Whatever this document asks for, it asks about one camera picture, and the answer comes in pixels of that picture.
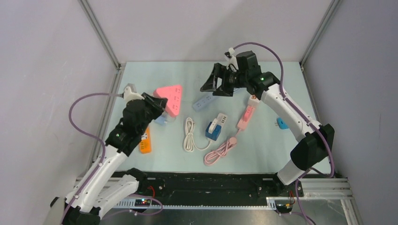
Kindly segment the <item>pink triangular power strip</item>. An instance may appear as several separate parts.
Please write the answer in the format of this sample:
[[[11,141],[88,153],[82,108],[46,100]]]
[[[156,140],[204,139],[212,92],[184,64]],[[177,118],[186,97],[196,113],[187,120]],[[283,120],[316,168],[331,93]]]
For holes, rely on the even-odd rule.
[[[175,118],[180,113],[181,102],[182,102],[183,87],[181,85],[159,87],[153,95],[156,98],[166,98],[165,111],[170,117]]]

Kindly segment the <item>white plug adapter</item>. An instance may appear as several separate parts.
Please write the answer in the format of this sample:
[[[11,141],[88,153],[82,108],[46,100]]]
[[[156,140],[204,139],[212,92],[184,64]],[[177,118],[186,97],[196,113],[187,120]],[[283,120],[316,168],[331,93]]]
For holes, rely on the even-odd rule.
[[[207,133],[209,133],[211,135],[219,135],[221,129],[222,129],[221,126],[216,125],[215,122],[211,122],[211,123],[209,123],[209,125],[207,127]]]

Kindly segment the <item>dark blue cube socket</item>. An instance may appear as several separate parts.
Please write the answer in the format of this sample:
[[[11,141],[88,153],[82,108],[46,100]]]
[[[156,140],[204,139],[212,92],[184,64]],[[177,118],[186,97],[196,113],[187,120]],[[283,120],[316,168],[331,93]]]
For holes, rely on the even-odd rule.
[[[205,137],[212,141],[216,141],[221,133],[221,130],[221,125],[210,122],[205,130]]]

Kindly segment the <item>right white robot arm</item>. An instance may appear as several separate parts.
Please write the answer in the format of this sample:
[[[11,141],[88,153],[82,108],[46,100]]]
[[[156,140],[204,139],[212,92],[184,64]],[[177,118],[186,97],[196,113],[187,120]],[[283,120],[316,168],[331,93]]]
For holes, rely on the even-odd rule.
[[[322,125],[304,113],[290,99],[280,79],[271,72],[262,72],[253,51],[236,56],[229,51],[225,55],[230,64],[215,63],[200,91],[231,97],[234,90],[245,88],[287,124],[298,144],[290,152],[289,162],[276,173],[272,184],[277,195],[286,195],[291,190],[291,183],[331,154],[335,131],[330,124]]]

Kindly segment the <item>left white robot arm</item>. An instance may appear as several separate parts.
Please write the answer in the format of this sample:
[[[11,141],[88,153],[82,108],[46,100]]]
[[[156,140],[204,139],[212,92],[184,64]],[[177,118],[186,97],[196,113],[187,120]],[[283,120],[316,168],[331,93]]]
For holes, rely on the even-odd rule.
[[[103,190],[103,187],[140,144],[149,124],[163,114],[168,99],[133,91],[111,96],[122,98],[126,107],[119,123],[105,141],[83,131],[70,120],[77,131],[99,141],[102,153],[78,185],[61,199],[64,211],[58,222],[60,225],[97,225],[122,199],[133,193],[143,195],[148,189],[148,182],[139,170],[125,173],[107,190]]]

